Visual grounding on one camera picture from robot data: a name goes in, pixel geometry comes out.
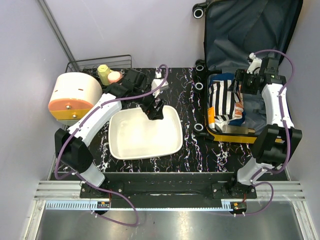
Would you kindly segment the orange white patterned towel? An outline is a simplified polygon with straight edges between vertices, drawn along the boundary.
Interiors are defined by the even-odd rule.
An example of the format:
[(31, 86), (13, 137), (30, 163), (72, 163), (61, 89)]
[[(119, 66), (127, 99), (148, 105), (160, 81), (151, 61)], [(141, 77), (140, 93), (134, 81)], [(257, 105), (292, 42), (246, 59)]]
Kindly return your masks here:
[(241, 119), (244, 113), (244, 103), (243, 103), (243, 94), (241, 93), (241, 85), (238, 86), (238, 90), (235, 96), (235, 109), (234, 117), (235, 119)]

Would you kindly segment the black white striped garment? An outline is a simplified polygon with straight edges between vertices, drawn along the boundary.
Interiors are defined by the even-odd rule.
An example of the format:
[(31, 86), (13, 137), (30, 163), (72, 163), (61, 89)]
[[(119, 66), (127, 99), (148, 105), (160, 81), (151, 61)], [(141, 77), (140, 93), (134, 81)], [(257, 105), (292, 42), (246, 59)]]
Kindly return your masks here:
[(235, 119), (236, 93), (228, 91), (232, 80), (213, 81), (208, 88), (208, 108), (215, 108), (215, 121), (228, 122)]

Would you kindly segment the navy blue garment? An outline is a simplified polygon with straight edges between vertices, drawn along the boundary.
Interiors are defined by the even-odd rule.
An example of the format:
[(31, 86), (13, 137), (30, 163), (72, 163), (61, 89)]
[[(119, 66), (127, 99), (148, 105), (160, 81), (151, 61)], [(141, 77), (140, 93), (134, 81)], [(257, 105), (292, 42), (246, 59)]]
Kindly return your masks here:
[[(209, 87), (213, 81), (225, 81), (225, 80), (232, 80), (234, 79), (234, 74), (233, 73), (222, 73), (222, 74), (215, 74), (210, 77), (209, 79), (209, 86), (208, 86), (208, 93), (209, 93)], [(243, 117), (242, 119), (235, 119), (231, 121), (215, 121), (215, 128), (214, 130), (217, 132), (222, 131), (222, 127), (224, 125), (232, 125), (232, 126), (241, 126), (245, 122), (245, 110), (243, 112)]]

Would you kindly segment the white plastic tray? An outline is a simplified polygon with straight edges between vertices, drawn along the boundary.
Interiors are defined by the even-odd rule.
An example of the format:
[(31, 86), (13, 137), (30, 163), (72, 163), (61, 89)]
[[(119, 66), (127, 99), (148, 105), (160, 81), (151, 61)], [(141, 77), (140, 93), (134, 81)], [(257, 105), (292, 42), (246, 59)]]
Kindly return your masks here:
[(109, 121), (110, 154), (119, 160), (141, 160), (172, 155), (183, 145), (178, 112), (165, 105), (163, 119), (149, 120), (141, 108), (121, 110)]

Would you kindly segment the yellow Pikachu suitcase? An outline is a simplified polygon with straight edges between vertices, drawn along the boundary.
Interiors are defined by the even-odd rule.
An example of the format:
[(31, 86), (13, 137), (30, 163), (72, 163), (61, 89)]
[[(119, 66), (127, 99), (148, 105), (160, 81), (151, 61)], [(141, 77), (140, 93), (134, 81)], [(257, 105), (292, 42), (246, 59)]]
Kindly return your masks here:
[(195, 63), (196, 71), (203, 75), (195, 87), (205, 95), (204, 123), (197, 123), (193, 128), (197, 136), (218, 142), (255, 142), (267, 124), (261, 93), (242, 93), (245, 121), (241, 127), (254, 129), (255, 134), (215, 131), (208, 126), (210, 77), (247, 70), (251, 53), (260, 59), (276, 58), (280, 65), (286, 57), (302, 5), (300, 0), (207, 0), (193, 6), (193, 17), (205, 19), (204, 59)]

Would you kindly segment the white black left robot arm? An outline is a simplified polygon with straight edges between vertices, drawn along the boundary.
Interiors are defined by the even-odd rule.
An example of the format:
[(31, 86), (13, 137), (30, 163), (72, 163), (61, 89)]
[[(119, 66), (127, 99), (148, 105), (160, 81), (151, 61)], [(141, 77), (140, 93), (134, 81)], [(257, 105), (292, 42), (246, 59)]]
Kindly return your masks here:
[(125, 103), (138, 102), (149, 120), (163, 119), (163, 100), (156, 100), (154, 93), (165, 85), (169, 71), (156, 70), (156, 78), (147, 82), (144, 73), (130, 68), (121, 80), (106, 87), (98, 102), (77, 123), (64, 130), (58, 129), (54, 134), (55, 168), (64, 163), (71, 168), (71, 173), (90, 185), (90, 192), (97, 198), (108, 193), (105, 176), (93, 163), (89, 146), (94, 136), (118, 113)]

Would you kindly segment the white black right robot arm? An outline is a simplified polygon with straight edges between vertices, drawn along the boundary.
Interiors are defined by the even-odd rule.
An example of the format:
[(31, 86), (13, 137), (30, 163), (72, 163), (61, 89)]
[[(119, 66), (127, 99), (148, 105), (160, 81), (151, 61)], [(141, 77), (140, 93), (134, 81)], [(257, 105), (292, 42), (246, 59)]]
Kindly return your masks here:
[(287, 80), (279, 74), (279, 60), (249, 56), (247, 70), (238, 69), (231, 90), (241, 85), (243, 94), (261, 93), (265, 104), (266, 126), (251, 148), (252, 158), (240, 168), (227, 185), (228, 195), (239, 198), (245, 189), (264, 173), (279, 174), (284, 170), (302, 139), (295, 128), (287, 104)]

